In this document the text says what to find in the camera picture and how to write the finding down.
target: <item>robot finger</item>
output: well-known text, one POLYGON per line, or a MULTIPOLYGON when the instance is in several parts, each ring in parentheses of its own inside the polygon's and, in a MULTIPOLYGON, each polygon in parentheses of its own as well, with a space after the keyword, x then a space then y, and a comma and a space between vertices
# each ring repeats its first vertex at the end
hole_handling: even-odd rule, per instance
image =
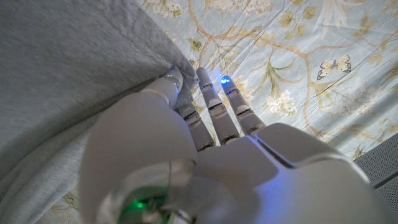
POLYGON ((197 74, 199 77, 199 87, 205 99, 220 144, 224 145, 238 139, 239 132, 232 122, 225 105, 221 102, 214 89, 206 69, 198 68, 197 74))
POLYGON ((199 113, 191 103, 178 107, 177 112, 187 123, 198 152, 216 145, 199 113))
POLYGON ((221 79, 221 86, 223 87, 224 93, 232 106, 236 119, 238 119, 244 134, 253 134, 266 126, 260 118, 254 114, 231 77, 224 76, 221 79))

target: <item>gray blanket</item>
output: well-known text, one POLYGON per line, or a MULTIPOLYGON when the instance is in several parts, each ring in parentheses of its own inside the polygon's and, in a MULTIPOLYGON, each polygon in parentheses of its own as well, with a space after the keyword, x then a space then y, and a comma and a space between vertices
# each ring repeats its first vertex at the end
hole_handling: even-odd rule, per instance
POLYGON ((133 0, 0 2, 0 223, 34 223, 77 184, 98 114, 176 65, 194 69, 133 0))

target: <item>white robotic hand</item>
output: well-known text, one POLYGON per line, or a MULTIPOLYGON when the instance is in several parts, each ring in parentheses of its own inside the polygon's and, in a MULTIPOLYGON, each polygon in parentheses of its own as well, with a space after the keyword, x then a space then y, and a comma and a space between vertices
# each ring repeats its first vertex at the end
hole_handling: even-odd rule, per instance
POLYGON ((85 223, 396 223, 361 169, 298 129, 266 126, 225 76, 240 138, 206 70, 197 73, 221 146, 192 105, 170 109, 178 70, 123 98, 83 155, 85 223))

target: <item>bedsheet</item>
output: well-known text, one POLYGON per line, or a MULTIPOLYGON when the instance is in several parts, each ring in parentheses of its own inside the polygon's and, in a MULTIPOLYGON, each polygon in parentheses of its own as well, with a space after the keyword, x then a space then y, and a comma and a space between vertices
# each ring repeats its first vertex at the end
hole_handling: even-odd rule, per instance
MULTIPOLYGON (((230 75, 266 124, 292 125, 352 159, 398 132, 398 1, 138 2, 193 67, 209 71, 226 105, 220 78, 230 75)), ((52 218, 80 222, 75 190, 41 222, 52 218)))

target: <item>blue led light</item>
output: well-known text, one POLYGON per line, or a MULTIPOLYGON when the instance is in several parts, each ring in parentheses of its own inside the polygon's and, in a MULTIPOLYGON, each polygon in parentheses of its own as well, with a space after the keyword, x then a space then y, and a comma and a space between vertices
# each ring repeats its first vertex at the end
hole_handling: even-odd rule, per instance
POLYGON ((230 81, 231 81, 231 80, 229 80, 229 78, 223 77, 223 78, 221 79, 221 84, 229 83, 230 81))

